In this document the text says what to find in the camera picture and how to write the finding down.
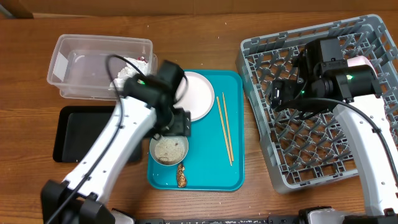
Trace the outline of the bowl with rice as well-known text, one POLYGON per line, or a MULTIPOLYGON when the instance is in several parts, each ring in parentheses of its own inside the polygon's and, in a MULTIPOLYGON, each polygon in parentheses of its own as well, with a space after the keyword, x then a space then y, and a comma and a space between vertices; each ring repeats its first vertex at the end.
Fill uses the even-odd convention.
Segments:
POLYGON ((188 153, 188 139, 185 136, 162 136, 151 139, 149 152, 158 164, 174 166, 181 163, 188 153))

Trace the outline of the brown food scrap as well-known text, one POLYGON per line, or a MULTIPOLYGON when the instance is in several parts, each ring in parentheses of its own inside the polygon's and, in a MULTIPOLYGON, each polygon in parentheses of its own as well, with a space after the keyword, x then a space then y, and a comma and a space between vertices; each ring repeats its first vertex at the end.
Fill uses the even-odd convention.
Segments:
POLYGON ((177 167, 177 185, 178 188, 184 188, 187 186, 187 179, 184 174, 185 167, 180 163, 177 167))

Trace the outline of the white napkin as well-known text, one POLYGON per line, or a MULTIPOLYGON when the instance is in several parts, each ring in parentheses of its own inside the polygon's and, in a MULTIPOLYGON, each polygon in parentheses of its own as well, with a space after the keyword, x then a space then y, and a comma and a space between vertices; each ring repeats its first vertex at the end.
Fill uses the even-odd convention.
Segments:
POLYGON ((122 62, 125 63, 121 69, 111 72, 111 77, 113 80, 109 84, 108 90, 114 90, 116 86, 119 90, 122 90, 124 82, 138 74, 141 71, 143 74, 147 75, 150 72, 150 66, 144 61, 137 60, 136 58, 124 57, 122 62))

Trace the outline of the red silver foil wrapper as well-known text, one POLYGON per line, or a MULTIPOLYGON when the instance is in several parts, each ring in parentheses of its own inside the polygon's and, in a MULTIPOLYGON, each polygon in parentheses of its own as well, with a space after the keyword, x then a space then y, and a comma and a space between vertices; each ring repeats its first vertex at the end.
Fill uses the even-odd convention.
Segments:
POLYGON ((145 57, 139 57, 139 58, 137 58, 137 60, 144 61, 147 63, 147 59, 145 57))

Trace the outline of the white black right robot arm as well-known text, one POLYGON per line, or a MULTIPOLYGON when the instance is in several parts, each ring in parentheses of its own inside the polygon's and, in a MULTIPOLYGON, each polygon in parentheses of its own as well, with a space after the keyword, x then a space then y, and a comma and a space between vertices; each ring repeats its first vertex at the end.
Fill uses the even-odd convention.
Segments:
POLYGON ((363 56, 301 63, 303 83, 274 80, 271 106, 314 114, 331 111, 351 149, 369 217, 397 219, 397 148, 376 71, 363 56))

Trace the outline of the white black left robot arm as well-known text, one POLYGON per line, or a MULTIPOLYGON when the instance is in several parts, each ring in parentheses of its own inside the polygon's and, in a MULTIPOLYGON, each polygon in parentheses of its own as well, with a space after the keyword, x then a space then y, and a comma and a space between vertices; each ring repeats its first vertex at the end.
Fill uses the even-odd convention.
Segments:
POLYGON ((128 78, 101 134, 61 183, 48 181, 40 194, 44 223, 134 223, 106 208, 120 172, 147 135, 190 135, 190 114, 175 108, 182 79, 128 78))

